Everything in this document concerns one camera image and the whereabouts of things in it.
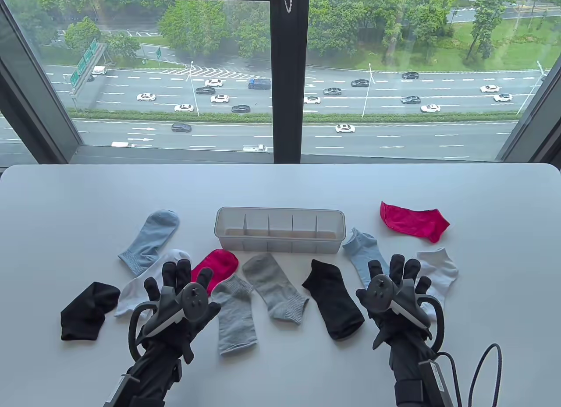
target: light blue sock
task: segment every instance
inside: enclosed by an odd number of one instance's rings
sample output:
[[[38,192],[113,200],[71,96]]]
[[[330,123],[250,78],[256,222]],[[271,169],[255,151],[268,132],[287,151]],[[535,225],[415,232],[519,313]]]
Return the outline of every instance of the light blue sock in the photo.
[[[179,226],[179,217],[173,211],[160,209],[146,219],[135,241],[118,257],[135,276],[141,275],[160,256],[158,251]]]
[[[362,233],[353,227],[352,237],[343,245],[343,249],[351,259],[357,273],[359,273],[360,281],[362,281],[365,288],[367,288],[370,283],[368,261],[377,259],[382,265],[384,274],[389,274],[389,267],[378,249],[378,241],[374,239],[372,235]]]

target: black cable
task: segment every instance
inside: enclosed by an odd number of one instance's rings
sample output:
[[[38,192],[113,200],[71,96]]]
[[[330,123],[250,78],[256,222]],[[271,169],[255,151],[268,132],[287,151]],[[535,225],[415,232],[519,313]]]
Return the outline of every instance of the black cable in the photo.
[[[497,401],[499,399],[499,387],[501,386],[501,372],[503,370],[503,353],[501,352],[501,347],[497,343],[493,343],[489,347],[487,347],[487,350],[485,350],[485,353],[483,353],[483,356],[481,356],[481,359],[479,359],[479,363],[477,364],[477,369],[475,369],[475,374],[473,375],[473,379],[471,381],[471,386],[469,387],[469,398],[467,401],[468,407],[471,407],[471,398],[473,396],[473,389],[475,388],[475,381],[477,380],[477,375],[479,375],[479,370],[481,369],[481,365],[483,365],[483,361],[485,360],[485,357],[487,357],[489,351],[491,351],[493,347],[497,348],[498,365],[497,365],[497,379],[495,380],[495,395],[493,396],[493,405],[491,407],[497,407]]]
[[[458,402],[458,407],[462,407],[462,399],[461,399],[460,394],[459,394],[458,374],[456,373],[456,370],[455,370],[454,359],[452,358],[450,353],[446,353],[445,351],[439,351],[437,353],[437,356],[434,359],[436,360],[439,356],[446,356],[448,359],[450,359],[450,366],[452,368],[452,376],[454,377],[454,391],[456,393],[456,400]]]

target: clear plastic box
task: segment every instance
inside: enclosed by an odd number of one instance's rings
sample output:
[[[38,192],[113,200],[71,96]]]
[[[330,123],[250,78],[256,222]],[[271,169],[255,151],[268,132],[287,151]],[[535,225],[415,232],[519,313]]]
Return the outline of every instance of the clear plastic box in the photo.
[[[335,254],[347,233],[336,209],[222,207],[214,234],[228,251]]]

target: black robotic glove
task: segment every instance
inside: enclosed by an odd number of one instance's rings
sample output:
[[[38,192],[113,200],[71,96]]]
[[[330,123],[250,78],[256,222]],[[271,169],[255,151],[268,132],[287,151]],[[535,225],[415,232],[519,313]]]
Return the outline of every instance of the black robotic glove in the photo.
[[[417,259],[405,262],[405,258],[400,254],[391,257],[389,267],[389,277],[396,285],[400,285],[402,279],[415,280],[421,270]],[[379,261],[370,261],[368,268],[371,278],[383,273]],[[426,294],[430,285],[431,281],[428,277],[420,277],[415,293]],[[356,296],[362,304],[366,290],[358,289]],[[399,407],[429,406],[427,394],[423,389],[419,362],[434,359],[435,353],[425,344],[428,337],[432,338],[430,332],[417,327],[406,317],[397,315],[391,309],[382,313],[368,311],[368,315],[380,329],[374,340],[373,349],[384,342],[391,346],[389,366],[395,377],[395,403]]]
[[[210,283],[213,272],[211,269],[202,269],[197,282],[205,289]],[[176,263],[166,262],[162,267],[164,286],[174,287],[176,294],[191,282],[191,262],[180,259]],[[154,277],[144,281],[144,288],[151,301],[160,300],[160,290]],[[154,337],[145,338],[140,343],[146,352],[128,370],[128,373],[140,380],[140,392],[131,402],[133,406],[163,405],[171,384],[179,380],[177,374],[177,359],[184,352],[184,345],[191,343],[196,335],[218,314],[220,304],[211,302],[204,317],[196,322],[181,319],[172,323]]]

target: white table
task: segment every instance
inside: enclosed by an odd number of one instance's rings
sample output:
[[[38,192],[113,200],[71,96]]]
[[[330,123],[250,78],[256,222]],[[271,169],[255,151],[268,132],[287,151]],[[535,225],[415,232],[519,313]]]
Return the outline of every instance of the white table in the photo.
[[[382,223],[381,200],[438,208],[451,227],[436,245],[400,235]],[[493,341],[504,356],[499,405],[558,399],[561,177],[551,166],[69,165],[10,167],[0,180],[2,405],[102,406],[132,364],[128,321],[109,314],[97,341],[62,342],[60,311],[92,281],[122,288],[132,279],[117,254],[156,209],[178,213],[166,249],[188,251],[196,265],[219,247],[213,227],[224,205],[342,209],[347,235],[351,227],[372,233],[388,261],[393,253],[412,257],[445,246],[459,278],[445,305],[443,350],[455,357],[464,403],[477,360]],[[254,253],[236,255],[243,264]],[[313,256],[275,257],[304,292]],[[317,258],[339,266],[356,300],[359,277],[342,250]],[[258,346],[222,359],[215,319],[194,341],[195,359],[167,406],[394,405],[389,348],[372,351],[373,321],[335,343],[313,299],[300,327],[269,319],[257,293],[252,309]],[[476,406],[491,403],[497,362],[490,357]]]

